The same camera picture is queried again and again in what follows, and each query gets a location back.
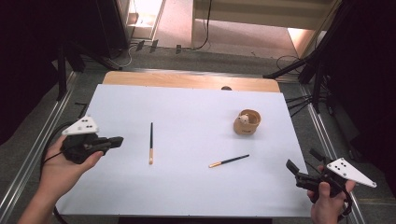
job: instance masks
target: white triangular marker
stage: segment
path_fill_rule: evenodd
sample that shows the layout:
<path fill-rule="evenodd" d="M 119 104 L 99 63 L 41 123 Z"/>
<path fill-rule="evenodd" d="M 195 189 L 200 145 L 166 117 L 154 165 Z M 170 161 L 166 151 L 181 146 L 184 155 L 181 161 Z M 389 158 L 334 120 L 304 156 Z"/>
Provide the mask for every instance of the white triangular marker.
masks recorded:
<path fill-rule="evenodd" d="M 65 129 L 62 134 L 73 135 L 97 132 L 99 132 L 99 127 L 96 125 L 93 118 L 91 118 L 90 116 L 85 116 L 84 118 L 76 121 L 76 123 L 72 124 L 72 126 Z"/>
<path fill-rule="evenodd" d="M 353 165 L 347 162 L 344 158 L 340 158 L 336 161 L 329 163 L 327 165 L 327 168 L 345 179 L 353 180 L 363 185 L 376 188 L 375 182 L 362 174 L 358 169 L 356 169 Z"/>

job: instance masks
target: tripod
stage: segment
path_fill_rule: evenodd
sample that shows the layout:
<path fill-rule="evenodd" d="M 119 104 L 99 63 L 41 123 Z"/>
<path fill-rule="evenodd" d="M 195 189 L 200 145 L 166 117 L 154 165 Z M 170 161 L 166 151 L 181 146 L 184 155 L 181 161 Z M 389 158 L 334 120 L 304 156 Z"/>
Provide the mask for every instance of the tripod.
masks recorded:
<path fill-rule="evenodd" d="M 305 65 L 303 71 L 298 76 L 299 82 L 302 84 L 306 84 L 311 80 L 311 78 L 315 76 L 314 90 L 312 93 L 312 105 L 315 108 L 316 112 L 319 113 L 318 109 L 318 101 L 320 95 L 320 86 L 323 82 L 323 78 L 325 76 L 324 72 L 324 54 L 327 48 L 330 47 L 330 42 L 332 41 L 334 35 L 339 31 L 340 25 L 343 23 L 344 19 L 348 15 L 350 9 L 352 8 L 352 4 L 346 3 L 343 1 L 338 8 L 338 12 L 334 17 L 332 25 L 330 26 L 328 32 L 323 37 L 322 41 L 318 44 L 318 47 L 310 53 L 305 58 L 300 61 L 293 63 L 273 74 L 263 75 L 263 78 L 277 78 L 281 77 L 288 72 L 297 69 L 303 65 Z"/>

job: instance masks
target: hand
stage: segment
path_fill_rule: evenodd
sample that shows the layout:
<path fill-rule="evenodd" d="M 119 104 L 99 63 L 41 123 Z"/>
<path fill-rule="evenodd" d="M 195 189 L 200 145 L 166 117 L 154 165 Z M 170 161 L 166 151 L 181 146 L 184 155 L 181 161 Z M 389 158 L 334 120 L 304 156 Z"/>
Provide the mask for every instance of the hand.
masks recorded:
<path fill-rule="evenodd" d="M 61 152 L 62 142 L 66 138 L 61 136 L 47 152 L 46 159 Z M 56 202 L 73 188 L 79 178 L 91 169 L 103 156 L 102 151 L 93 153 L 82 164 L 68 161 L 64 154 L 44 163 L 38 190 L 29 205 L 24 210 L 19 224 L 50 223 L 52 210 Z"/>
<path fill-rule="evenodd" d="M 62 135 L 55 144 L 48 149 L 46 159 L 60 152 L 65 138 L 66 136 Z M 46 194 L 52 195 L 58 200 L 73 188 L 82 174 L 91 169 L 102 156 L 102 151 L 95 152 L 82 164 L 75 164 L 68 161 L 64 157 L 64 154 L 50 159 L 44 163 L 38 189 L 43 190 Z"/>
<path fill-rule="evenodd" d="M 348 180 L 346 182 L 346 191 L 350 192 L 355 188 L 355 181 Z M 311 218 L 315 224 L 337 223 L 337 218 L 344 206 L 346 195 L 340 192 L 335 197 L 330 197 L 330 185 L 327 182 L 321 182 L 318 188 L 319 198 L 311 208 Z M 314 197 L 313 191 L 308 191 L 309 198 Z"/>

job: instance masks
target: white paper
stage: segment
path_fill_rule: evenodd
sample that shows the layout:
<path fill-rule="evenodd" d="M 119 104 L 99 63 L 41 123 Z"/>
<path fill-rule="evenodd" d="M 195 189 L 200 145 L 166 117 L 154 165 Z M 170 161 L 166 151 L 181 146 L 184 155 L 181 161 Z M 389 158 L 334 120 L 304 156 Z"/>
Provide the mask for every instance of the white paper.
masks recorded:
<path fill-rule="evenodd" d="M 262 116 L 253 135 L 233 131 L 244 109 Z M 124 141 L 62 197 L 61 214 L 310 216 L 306 191 L 286 167 L 290 159 L 306 173 L 282 93 L 99 85 L 87 114 L 100 137 Z"/>

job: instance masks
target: wire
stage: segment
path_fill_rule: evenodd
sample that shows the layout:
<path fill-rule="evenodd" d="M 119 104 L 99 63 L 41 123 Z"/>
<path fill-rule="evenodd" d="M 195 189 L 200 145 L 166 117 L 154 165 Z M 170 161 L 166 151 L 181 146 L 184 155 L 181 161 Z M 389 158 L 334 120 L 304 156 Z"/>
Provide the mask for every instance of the wire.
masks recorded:
<path fill-rule="evenodd" d="M 132 62 L 131 49 L 134 48 L 134 47 L 136 47 L 136 46 L 137 46 L 137 44 L 131 46 L 131 47 L 128 49 L 129 62 L 128 62 L 127 64 L 118 64 L 118 63 L 115 63 L 114 61 L 112 61 L 111 59 L 109 59 L 109 61 L 111 61 L 112 63 L 114 63 L 114 64 L 115 64 L 116 66 L 118 66 L 118 67 L 126 67 L 126 66 L 128 66 L 128 65 L 131 64 L 131 62 Z"/>
<path fill-rule="evenodd" d="M 295 97 L 295 98 L 289 98 L 286 99 L 286 103 L 291 103 L 294 102 L 296 100 L 300 100 L 300 99 L 310 99 L 312 98 L 312 95 L 304 95 L 304 96 L 299 96 L 299 97 Z"/>
<path fill-rule="evenodd" d="M 205 32 L 206 32 L 206 36 L 209 36 L 209 30 L 206 29 L 206 26 L 205 26 L 205 19 L 203 19 L 203 25 L 204 25 L 204 29 L 205 29 Z M 212 44 L 210 43 L 209 39 L 207 39 L 207 43 L 209 44 L 209 48 L 207 50 L 209 50 L 212 47 Z"/>
<path fill-rule="evenodd" d="M 59 214 L 58 209 L 55 207 L 53 207 L 53 215 L 55 215 L 56 219 L 58 219 L 58 221 L 62 224 L 68 224 L 61 216 L 61 214 Z"/>
<path fill-rule="evenodd" d="M 350 197 L 349 192 L 347 191 L 346 187 L 343 187 L 343 192 L 346 195 L 346 202 L 347 202 L 347 207 L 346 210 L 344 210 L 343 214 L 341 215 L 342 217 L 347 217 L 349 215 L 349 213 L 352 210 L 352 197 Z"/>
<path fill-rule="evenodd" d="M 207 27 L 207 29 L 206 29 L 206 40 L 205 40 L 204 44 L 202 44 L 200 47 L 198 47 L 198 48 L 193 48 L 193 49 L 191 49 L 191 50 L 198 50 L 198 49 L 201 49 L 201 48 L 206 44 L 207 39 L 209 38 L 209 21 L 210 21 L 210 11 L 211 11 L 211 10 L 212 10 L 212 0 L 210 0 L 210 2 L 209 2 L 209 10 L 207 11 L 207 19 L 206 19 L 206 27 Z"/>
<path fill-rule="evenodd" d="M 292 55 L 283 55 L 283 56 L 280 56 L 280 57 L 276 60 L 276 67 L 277 67 L 279 70 L 282 70 L 282 68 L 279 66 L 279 60 L 282 59 L 282 58 L 287 58 L 287 57 L 294 58 L 295 60 L 293 61 L 293 63 L 298 62 L 298 61 L 301 60 L 300 58 L 298 58 L 298 57 L 296 57 L 296 56 L 292 56 Z M 297 68 L 294 69 L 294 71 L 296 71 L 297 73 L 287 73 L 287 74 L 289 74 L 289 75 L 300 75 L 300 73 L 301 73 L 301 71 L 298 71 Z"/>
<path fill-rule="evenodd" d="M 318 174 L 321 175 L 320 171 L 317 170 L 317 168 L 315 168 L 311 163 L 309 163 L 309 162 L 307 162 L 307 161 L 304 161 L 304 162 L 305 162 L 307 165 L 309 165 L 312 169 L 314 169 L 314 171 L 316 171 Z"/>
<path fill-rule="evenodd" d="M 300 109 L 298 109 L 296 112 L 294 112 L 292 115 L 290 115 L 290 117 L 294 117 L 294 115 L 296 115 L 298 112 L 300 112 L 302 109 L 304 109 L 307 105 L 309 105 L 310 103 L 306 103 L 305 105 L 303 105 Z"/>
<path fill-rule="evenodd" d="M 49 149 L 49 147 L 50 147 L 50 143 L 52 142 L 52 140 L 53 140 L 53 138 L 55 137 L 55 135 L 56 135 L 61 129 L 63 129 L 63 128 L 66 127 L 66 126 L 70 126 L 70 125 L 72 125 L 73 123 L 74 123 L 74 122 L 72 122 L 72 121 L 68 121 L 68 122 L 66 122 L 66 123 L 61 124 L 61 125 L 60 125 L 59 127 L 57 127 L 57 128 L 52 132 L 52 134 L 49 136 L 49 139 L 47 140 L 46 145 L 44 145 L 43 153 L 41 154 L 40 176 L 39 176 L 39 178 L 38 178 L 39 180 L 41 179 L 41 173 L 43 172 L 44 163 L 47 162 L 47 161 L 49 161 L 50 159 L 54 158 L 55 156 L 58 156 L 58 155 L 61 154 L 61 153 L 58 153 L 58 154 L 56 154 L 55 156 L 52 156 L 52 157 L 46 159 L 46 155 L 47 155 L 48 149 Z"/>
<path fill-rule="evenodd" d="M 61 154 L 62 154 L 62 151 L 61 151 L 61 152 L 58 152 L 57 154 L 55 154 L 55 155 L 49 157 L 48 159 L 44 160 L 44 161 L 43 161 L 43 164 L 45 164 L 45 163 L 46 163 L 47 161 L 49 161 L 50 159 L 55 158 L 55 157 L 57 157 L 57 156 L 59 156 L 59 155 L 61 155 Z"/>
<path fill-rule="evenodd" d="M 295 108 L 297 106 L 300 106 L 300 105 L 310 104 L 311 102 L 312 102 L 312 99 L 306 99 L 303 102 L 300 102 L 299 104 L 288 106 L 288 110 L 291 110 L 291 109 L 293 109 L 293 108 Z"/>

